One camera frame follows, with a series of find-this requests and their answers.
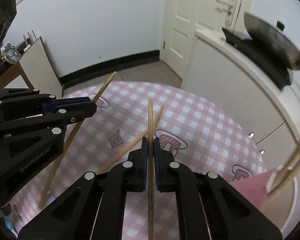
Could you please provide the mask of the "steel wok with lid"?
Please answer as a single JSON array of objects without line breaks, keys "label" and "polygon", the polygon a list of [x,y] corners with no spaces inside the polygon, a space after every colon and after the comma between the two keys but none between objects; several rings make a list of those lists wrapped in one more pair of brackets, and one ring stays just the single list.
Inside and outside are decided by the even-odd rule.
[{"label": "steel wok with lid", "polygon": [[244,13],[244,26],[253,40],[266,46],[291,70],[300,70],[300,50],[278,27],[263,19]]}]

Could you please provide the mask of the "white board leaning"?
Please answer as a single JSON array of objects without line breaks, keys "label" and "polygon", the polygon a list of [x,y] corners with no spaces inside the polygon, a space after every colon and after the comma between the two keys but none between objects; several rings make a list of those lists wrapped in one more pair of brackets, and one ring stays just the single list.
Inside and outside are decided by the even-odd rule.
[{"label": "white board leaning", "polygon": [[19,64],[35,89],[55,95],[58,99],[62,97],[63,86],[46,54],[41,36],[23,53]]}]

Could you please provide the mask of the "white counter cabinet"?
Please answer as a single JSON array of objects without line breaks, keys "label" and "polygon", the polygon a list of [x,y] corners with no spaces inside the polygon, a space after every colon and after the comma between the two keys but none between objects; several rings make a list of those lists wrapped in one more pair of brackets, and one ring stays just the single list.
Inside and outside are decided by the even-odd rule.
[{"label": "white counter cabinet", "polygon": [[182,88],[233,118],[256,144],[267,169],[283,165],[300,140],[300,89],[279,89],[223,33],[194,32]]}]

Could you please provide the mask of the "cream panel door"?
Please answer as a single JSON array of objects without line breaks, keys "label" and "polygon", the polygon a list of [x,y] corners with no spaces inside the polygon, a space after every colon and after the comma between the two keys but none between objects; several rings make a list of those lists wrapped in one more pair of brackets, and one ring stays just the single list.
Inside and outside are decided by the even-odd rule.
[{"label": "cream panel door", "polygon": [[242,35],[243,15],[253,0],[166,0],[161,59],[184,78],[196,30],[220,33],[223,28]]}]

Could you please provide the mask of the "wooden side desk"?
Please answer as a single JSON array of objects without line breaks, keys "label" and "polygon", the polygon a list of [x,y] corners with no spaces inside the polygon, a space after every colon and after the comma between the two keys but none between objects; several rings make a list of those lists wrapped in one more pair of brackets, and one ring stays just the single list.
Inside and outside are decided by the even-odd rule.
[{"label": "wooden side desk", "polygon": [[33,84],[25,74],[20,63],[11,65],[2,75],[0,75],[0,88],[30,88]]}]

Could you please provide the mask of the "black induction cooktop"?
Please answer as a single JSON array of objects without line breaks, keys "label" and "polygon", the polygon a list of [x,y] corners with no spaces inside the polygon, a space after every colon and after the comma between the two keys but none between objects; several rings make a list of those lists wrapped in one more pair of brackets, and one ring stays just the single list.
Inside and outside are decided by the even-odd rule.
[{"label": "black induction cooktop", "polygon": [[240,39],[222,28],[226,42],[243,53],[260,68],[282,90],[293,83],[293,72],[287,65],[260,43],[252,39]]}]

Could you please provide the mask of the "wooden chopstick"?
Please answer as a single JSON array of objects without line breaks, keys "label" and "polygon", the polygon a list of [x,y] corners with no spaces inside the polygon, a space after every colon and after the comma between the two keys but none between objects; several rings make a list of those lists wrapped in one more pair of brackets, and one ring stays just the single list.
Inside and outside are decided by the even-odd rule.
[{"label": "wooden chopstick", "polygon": [[104,164],[100,169],[96,171],[96,174],[101,174],[107,172],[110,168],[114,166],[114,164],[122,158],[129,150],[131,150],[143,137],[148,135],[148,132],[154,133],[154,129],[156,128],[162,112],[164,110],[164,106],[161,106],[155,118],[153,118],[152,124],[148,125],[147,129],[144,130],[141,134],[139,134],[132,142],[129,142],[126,146],[124,146],[117,154],[115,154],[106,164]]},{"label": "wooden chopstick", "polygon": [[[116,77],[117,72],[113,72],[113,74],[111,74],[111,76],[107,79],[107,81],[102,85],[102,87],[99,89],[99,91],[96,93],[96,95],[94,96],[94,98],[92,99],[93,103],[97,103],[98,99],[101,97],[101,95],[104,93],[104,91],[106,90],[106,88],[110,85],[111,81],[114,80],[114,78]],[[53,178],[57,172],[57,169],[59,167],[59,165],[62,162],[62,159],[64,158],[68,148],[70,147],[74,137],[76,136],[77,132],[79,131],[80,127],[82,126],[83,122],[78,122],[74,128],[71,130],[69,136],[67,137],[67,139],[65,140],[64,143],[64,152],[63,154],[61,154],[54,162],[53,162],[53,166],[49,172],[49,176],[47,178],[46,184],[43,188],[42,191],[42,196],[39,202],[39,208],[43,209],[45,206],[45,201],[47,199],[47,193],[48,190],[50,188],[50,185],[53,181]]]},{"label": "wooden chopstick", "polygon": [[300,172],[300,159],[295,162],[294,166],[291,165],[293,161],[294,157],[292,160],[287,161],[281,170],[273,172],[270,176],[266,187],[267,202],[271,202],[275,199]]},{"label": "wooden chopstick", "polygon": [[[153,122],[153,100],[148,101],[148,125]],[[154,239],[154,160],[153,134],[148,132],[148,239]]]},{"label": "wooden chopstick", "polygon": [[300,141],[294,150],[293,154],[289,157],[281,171],[277,174],[276,181],[284,182],[290,180],[290,177],[294,177],[300,170]]}]

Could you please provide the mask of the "pink cylindrical utensil cup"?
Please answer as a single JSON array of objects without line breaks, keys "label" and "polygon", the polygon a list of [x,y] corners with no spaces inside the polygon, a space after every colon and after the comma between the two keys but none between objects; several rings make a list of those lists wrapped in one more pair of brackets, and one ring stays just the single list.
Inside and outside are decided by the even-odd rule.
[{"label": "pink cylindrical utensil cup", "polygon": [[289,182],[275,197],[268,194],[270,183],[282,167],[281,165],[254,176],[247,169],[235,165],[232,167],[234,178],[231,182],[231,185],[241,195],[251,202],[254,207],[261,211],[280,230],[284,230],[287,227],[295,209],[296,198],[298,196],[298,182],[296,178]]}]

